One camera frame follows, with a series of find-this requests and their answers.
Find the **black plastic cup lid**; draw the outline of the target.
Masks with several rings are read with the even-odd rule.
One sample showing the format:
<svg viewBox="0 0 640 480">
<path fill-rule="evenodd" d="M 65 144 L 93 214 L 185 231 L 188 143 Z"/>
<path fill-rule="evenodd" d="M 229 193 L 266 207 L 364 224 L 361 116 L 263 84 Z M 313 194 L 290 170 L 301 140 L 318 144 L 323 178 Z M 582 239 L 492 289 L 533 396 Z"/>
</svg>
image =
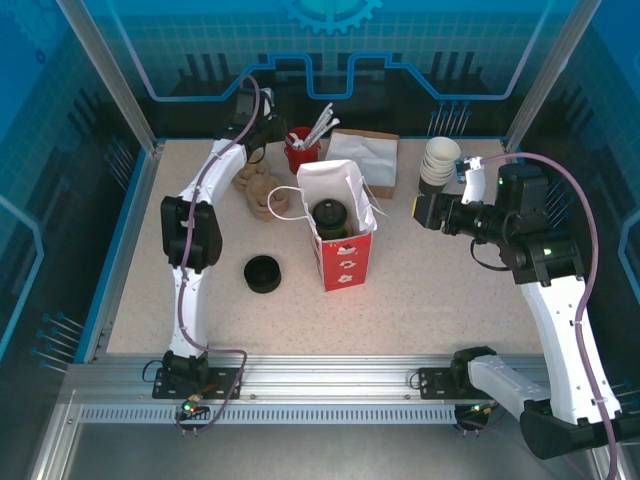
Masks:
<svg viewBox="0 0 640 480">
<path fill-rule="evenodd" d="M 312 217 L 318 227 L 337 229 L 344 225 L 348 219 L 348 213 L 342 202 L 325 199 L 315 205 Z"/>
</svg>

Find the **aluminium frame post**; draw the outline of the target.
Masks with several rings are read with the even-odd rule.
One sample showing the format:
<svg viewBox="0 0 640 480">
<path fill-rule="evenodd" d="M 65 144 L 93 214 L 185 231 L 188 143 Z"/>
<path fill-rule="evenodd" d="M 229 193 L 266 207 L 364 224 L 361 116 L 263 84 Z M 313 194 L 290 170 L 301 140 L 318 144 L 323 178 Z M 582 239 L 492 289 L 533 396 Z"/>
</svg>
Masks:
<svg viewBox="0 0 640 480">
<path fill-rule="evenodd" d="M 601 2 L 576 0 L 507 132 L 504 146 L 507 153 L 515 152 L 520 146 Z"/>
<path fill-rule="evenodd" d="M 55 1 L 136 140 L 147 154 L 155 155 L 158 141 L 84 2 L 82 0 Z"/>
</svg>

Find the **stack of paper cups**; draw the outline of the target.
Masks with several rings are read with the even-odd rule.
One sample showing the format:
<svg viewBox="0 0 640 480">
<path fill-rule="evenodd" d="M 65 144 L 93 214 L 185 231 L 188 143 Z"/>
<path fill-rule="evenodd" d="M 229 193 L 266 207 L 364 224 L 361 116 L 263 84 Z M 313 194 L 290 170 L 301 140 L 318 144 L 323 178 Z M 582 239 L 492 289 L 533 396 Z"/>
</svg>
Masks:
<svg viewBox="0 0 640 480">
<path fill-rule="evenodd" d="M 420 193 L 440 193 L 455 176 L 460 157 L 461 148 L 454 140 L 442 136 L 428 140 L 420 166 Z"/>
</svg>

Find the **stack of black cup lids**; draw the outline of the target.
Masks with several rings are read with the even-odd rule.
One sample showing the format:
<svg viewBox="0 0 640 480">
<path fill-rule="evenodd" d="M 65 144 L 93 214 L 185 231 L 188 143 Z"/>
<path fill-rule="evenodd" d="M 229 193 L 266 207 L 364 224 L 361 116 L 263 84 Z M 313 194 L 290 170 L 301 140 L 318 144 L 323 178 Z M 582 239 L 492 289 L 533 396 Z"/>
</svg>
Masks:
<svg viewBox="0 0 640 480">
<path fill-rule="evenodd" d="M 281 283 L 279 263 L 268 255 L 251 258 L 246 263 L 243 274 L 248 287 L 258 294 L 270 293 Z"/>
</svg>

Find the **stack of brown cup carriers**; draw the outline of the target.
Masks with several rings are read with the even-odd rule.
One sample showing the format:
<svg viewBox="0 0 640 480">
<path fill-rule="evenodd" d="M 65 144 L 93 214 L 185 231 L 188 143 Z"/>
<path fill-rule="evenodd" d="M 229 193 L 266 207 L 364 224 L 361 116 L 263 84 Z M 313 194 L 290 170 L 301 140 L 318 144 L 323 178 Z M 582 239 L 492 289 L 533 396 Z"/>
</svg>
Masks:
<svg viewBox="0 0 640 480">
<path fill-rule="evenodd" d="M 266 148 L 254 152 L 245 166 L 234 176 L 234 187 L 244 194 L 251 214 L 264 222 L 283 216 L 289 209 L 289 194 L 282 189 L 280 178 L 270 172 L 265 160 Z"/>
</svg>

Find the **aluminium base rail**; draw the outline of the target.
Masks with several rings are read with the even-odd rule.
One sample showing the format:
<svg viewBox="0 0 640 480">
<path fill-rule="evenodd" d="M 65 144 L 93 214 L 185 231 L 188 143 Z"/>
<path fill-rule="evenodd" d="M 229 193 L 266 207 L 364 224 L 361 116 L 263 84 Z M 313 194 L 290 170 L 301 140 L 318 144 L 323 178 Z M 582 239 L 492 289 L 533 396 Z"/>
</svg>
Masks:
<svg viewBox="0 0 640 480">
<path fill-rule="evenodd" d="M 142 380 L 148 356 L 105 356 L 68 367 L 58 401 L 150 403 Z M 448 367 L 448 355 L 250 355 L 237 404 L 402 404 L 420 395 L 409 384 L 423 367 Z"/>
</svg>

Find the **red and white paper bag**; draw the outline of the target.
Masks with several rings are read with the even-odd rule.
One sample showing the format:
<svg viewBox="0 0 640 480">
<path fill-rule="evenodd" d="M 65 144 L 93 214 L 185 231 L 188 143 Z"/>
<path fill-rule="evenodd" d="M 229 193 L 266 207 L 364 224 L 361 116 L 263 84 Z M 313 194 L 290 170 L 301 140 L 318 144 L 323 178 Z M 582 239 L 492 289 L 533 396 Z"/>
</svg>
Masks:
<svg viewBox="0 0 640 480">
<path fill-rule="evenodd" d="M 311 237 L 319 275 L 324 290 L 335 291 L 365 282 L 372 251 L 373 233 L 377 230 L 375 215 L 381 213 L 379 203 L 352 160 L 328 160 L 301 165 L 293 188 L 300 196 L 304 222 Z M 345 238 L 323 239 L 321 230 L 329 226 L 313 217 L 313 210 L 333 201 L 345 207 Z"/>
</svg>

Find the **red straw holder cup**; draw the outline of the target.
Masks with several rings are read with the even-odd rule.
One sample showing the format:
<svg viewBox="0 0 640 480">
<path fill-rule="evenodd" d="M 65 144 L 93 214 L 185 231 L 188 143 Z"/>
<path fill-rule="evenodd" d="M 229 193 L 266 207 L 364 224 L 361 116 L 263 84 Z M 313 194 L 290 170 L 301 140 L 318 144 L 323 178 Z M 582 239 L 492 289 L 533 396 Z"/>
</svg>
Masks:
<svg viewBox="0 0 640 480">
<path fill-rule="evenodd" d="M 307 149 L 297 149 L 297 146 L 302 146 L 310 133 L 310 127 L 301 126 L 292 128 L 285 136 L 284 154 L 288 160 L 289 169 L 294 175 L 297 174 L 302 164 L 319 160 L 321 150 L 319 141 L 316 141 Z"/>
</svg>

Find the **small circuit board with LEDs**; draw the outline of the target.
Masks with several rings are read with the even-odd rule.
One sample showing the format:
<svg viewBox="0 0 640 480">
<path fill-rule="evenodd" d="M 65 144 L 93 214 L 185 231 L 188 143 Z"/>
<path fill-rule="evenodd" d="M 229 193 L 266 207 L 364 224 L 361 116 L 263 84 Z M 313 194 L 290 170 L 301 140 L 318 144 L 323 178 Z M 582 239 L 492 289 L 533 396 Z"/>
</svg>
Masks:
<svg viewBox="0 0 640 480">
<path fill-rule="evenodd" d="M 209 412 L 208 406 L 200 406 L 195 400 L 185 400 L 178 408 L 176 419 L 178 422 L 204 419 Z"/>
<path fill-rule="evenodd" d="M 463 421 L 475 421 L 486 424 L 488 417 L 500 407 L 495 400 L 488 400 L 473 405 L 459 405 L 455 409 L 455 417 L 459 423 Z"/>
</svg>

